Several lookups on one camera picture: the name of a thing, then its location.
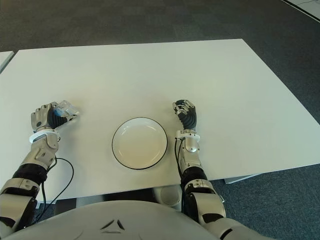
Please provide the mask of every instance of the another table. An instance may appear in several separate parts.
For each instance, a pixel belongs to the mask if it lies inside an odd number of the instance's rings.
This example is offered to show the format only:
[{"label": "another table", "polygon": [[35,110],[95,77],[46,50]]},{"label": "another table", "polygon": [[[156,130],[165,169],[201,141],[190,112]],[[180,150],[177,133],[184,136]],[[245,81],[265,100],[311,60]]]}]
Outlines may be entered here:
[{"label": "another table", "polygon": [[11,57],[14,55],[13,51],[0,52],[0,73],[3,71]]},{"label": "another table", "polygon": [[[60,130],[57,156],[75,168],[61,198],[179,184],[179,99],[196,106],[210,180],[320,163],[319,124],[242,39],[20,50],[0,76],[1,185],[29,152],[31,112],[62,100],[81,115]],[[134,117],[156,120],[168,138],[163,159],[144,170],[112,153],[114,132]],[[70,174],[63,161],[50,171],[48,200]]]}]

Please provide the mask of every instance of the empty plate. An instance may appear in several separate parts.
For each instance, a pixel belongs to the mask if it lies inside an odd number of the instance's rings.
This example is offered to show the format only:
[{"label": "empty plate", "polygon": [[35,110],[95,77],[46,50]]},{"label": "empty plate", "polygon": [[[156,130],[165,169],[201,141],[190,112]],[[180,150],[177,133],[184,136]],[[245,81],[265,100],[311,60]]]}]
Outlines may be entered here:
[{"label": "empty plate", "polygon": [[122,165],[146,169],[155,165],[167,150],[167,135],[156,121],[137,117],[123,123],[112,139],[112,151]]}]

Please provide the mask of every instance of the dark gray floor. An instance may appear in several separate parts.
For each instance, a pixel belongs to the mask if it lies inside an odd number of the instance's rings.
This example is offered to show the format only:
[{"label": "dark gray floor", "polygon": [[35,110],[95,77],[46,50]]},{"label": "dark gray floor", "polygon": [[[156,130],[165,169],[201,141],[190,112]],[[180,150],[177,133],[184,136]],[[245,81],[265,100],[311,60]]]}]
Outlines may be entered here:
[{"label": "dark gray floor", "polygon": [[[1,0],[0,7],[0,52],[242,38],[320,123],[320,23],[280,0]],[[214,184],[229,217],[277,239],[319,239],[319,170]]]}]

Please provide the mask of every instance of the black cable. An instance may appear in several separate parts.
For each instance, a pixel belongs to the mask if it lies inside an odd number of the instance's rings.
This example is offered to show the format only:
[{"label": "black cable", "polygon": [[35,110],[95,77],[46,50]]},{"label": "black cable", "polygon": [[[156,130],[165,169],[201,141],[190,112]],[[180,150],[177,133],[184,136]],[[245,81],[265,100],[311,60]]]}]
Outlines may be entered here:
[{"label": "black cable", "polygon": [[301,2],[301,3],[297,4],[297,6],[298,6],[298,5],[301,5],[301,4],[311,3],[311,2],[314,2],[314,1],[316,1],[316,0]]},{"label": "black cable", "polygon": [[181,177],[182,175],[182,172],[181,172],[181,169],[180,169],[180,166],[179,166],[179,158],[177,156],[177,139],[175,139],[175,142],[174,142],[174,155],[175,155],[175,160],[176,160],[176,164],[177,164],[177,167],[178,167],[178,171],[179,171],[179,175]]},{"label": "black cable", "polygon": [[55,165],[57,165],[57,158],[54,158],[54,164],[48,168],[48,171],[46,171],[46,173],[48,173]]},{"label": "black cable", "polygon": [[43,198],[43,207],[41,212],[35,217],[35,219],[37,220],[39,218],[39,216],[44,212],[46,205],[47,205],[47,200],[46,200],[46,193],[45,193],[45,183],[41,183],[41,191],[42,191],[42,198]]},{"label": "black cable", "polygon": [[[182,139],[182,141],[180,142],[180,146],[179,146],[179,151],[178,151],[178,156],[177,156],[177,140],[175,140],[175,144],[174,144],[174,153],[175,153],[175,157],[176,157],[176,162],[178,164],[178,170],[179,170],[179,174],[180,174],[180,177],[182,176],[182,172],[181,172],[181,169],[180,169],[180,166],[179,166],[179,156],[180,156],[180,151],[181,151],[181,146],[182,146],[182,143],[183,141],[185,140]],[[184,195],[185,195],[185,190],[183,188],[183,186],[181,185],[181,189],[182,189],[182,196],[181,196],[181,212],[183,213],[183,210],[184,210]]]},{"label": "black cable", "polygon": [[[46,173],[48,173],[55,165],[57,165],[57,158],[56,157],[54,158],[54,164],[48,168]],[[44,182],[41,184],[41,191],[42,191],[42,198],[43,198],[43,208],[42,208],[41,212],[35,217],[35,223],[39,220],[39,216],[42,215],[42,213],[44,212],[44,210],[46,209],[46,206],[47,206],[45,183]]]},{"label": "black cable", "polygon": [[179,151],[178,151],[178,159],[179,159],[179,154],[180,154],[181,146],[182,146],[182,143],[184,142],[184,140],[185,140],[185,138],[182,139],[182,141],[180,142]]},{"label": "black cable", "polygon": [[41,219],[41,217],[45,214],[45,212],[48,210],[48,208],[51,206],[51,204],[57,200],[57,198],[67,189],[67,187],[69,187],[72,179],[74,178],[74,175],[75,175],[75,169],[74,169],[74,166],[71,164],[71,162],[69,162],[68,160],[62,158],[62,157],[56,157],[55,160],[58,160],[58,159],[61,159],[61,160],[64,160],[66,161],[68,164],[70,164],[71,168],[72,168],[72,175],[71,175],[71,178],[70,178],[70,181],[68,182],[68,184],[65,186],[65,188],[52,200],[52,202],[50,202],[48,204],[48,206],[43,210],[43,212],[41,213],[41,215],[39,216],[39,218],[36,220],[36,223]]}]

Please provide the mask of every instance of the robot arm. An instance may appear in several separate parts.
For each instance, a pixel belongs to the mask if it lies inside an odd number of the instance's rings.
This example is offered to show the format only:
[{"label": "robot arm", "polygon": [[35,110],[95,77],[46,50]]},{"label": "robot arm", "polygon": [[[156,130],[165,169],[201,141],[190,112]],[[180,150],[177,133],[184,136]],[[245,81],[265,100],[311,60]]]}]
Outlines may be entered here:
[{"label": "robot arm", "polygon": [[47,179],[48,169],[58,151],[60,137],[55,128],[77,115],[66,101],[59,105],[56,102],[42,105],[31,114],[34,132],[29,139],[31,150],[0,190],[0,239],[31,223],[40,185]]},{"label": "robot arm", "polygon": [[199,159],[196,108],[188,100],[179,100],[172,106],[184,128],[176,134],[176,141],[180,141],[176,160],[183,191],[182,212],[221,240],[270,240],[236,220],[226,218],[222,199],[208,181]]}]

